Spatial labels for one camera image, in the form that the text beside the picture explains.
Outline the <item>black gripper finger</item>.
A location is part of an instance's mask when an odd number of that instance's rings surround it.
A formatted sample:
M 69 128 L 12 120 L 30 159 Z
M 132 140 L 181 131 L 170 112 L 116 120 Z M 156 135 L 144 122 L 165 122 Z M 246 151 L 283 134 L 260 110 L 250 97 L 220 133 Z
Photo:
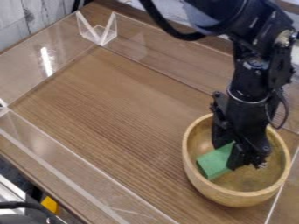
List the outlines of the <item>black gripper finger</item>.
M 234 171 L 244 165 L 252 165 L 254 160 L 254 151 L 246 148 L 241 143 L 233 143 L 228 156 L 226 167 Z
M 232 142 L 232 133 L 220 126 L 220 119 L 214 115 L 212 116 L 210 142 L 214 149 Z

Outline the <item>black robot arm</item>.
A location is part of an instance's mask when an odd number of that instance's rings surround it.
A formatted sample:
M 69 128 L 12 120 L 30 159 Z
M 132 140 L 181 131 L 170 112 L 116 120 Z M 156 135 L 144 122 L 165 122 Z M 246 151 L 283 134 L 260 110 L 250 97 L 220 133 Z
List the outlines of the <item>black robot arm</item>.
M 212 144 L 232 145 L 225 162 L 230 170 L 260 167 L 272 151 L 267 127 L 287 104 L 284 85 L 295 74 L 293 21 L 271 0 L 184 0 L 184 7 L 198 33 L 232 41 L 232 80 L 226 92 L 212 96 Z

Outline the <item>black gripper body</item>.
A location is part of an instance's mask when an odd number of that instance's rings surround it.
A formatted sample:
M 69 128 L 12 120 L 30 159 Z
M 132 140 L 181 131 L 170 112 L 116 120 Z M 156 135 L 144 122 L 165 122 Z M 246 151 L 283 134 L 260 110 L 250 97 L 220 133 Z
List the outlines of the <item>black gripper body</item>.
M 260 101 L 242 101 L 232 93 L 214 91 L 212 100 L 212 115 L 220 119 L 220 126 L 232 133 L 232 142 L 254 151 L 252 165 L 258 169 L 272 153 L 267 126 L 280 129 L 284 124 L 272 123 L 279 104 L 287 106 L 283 89 L 271 91 Z

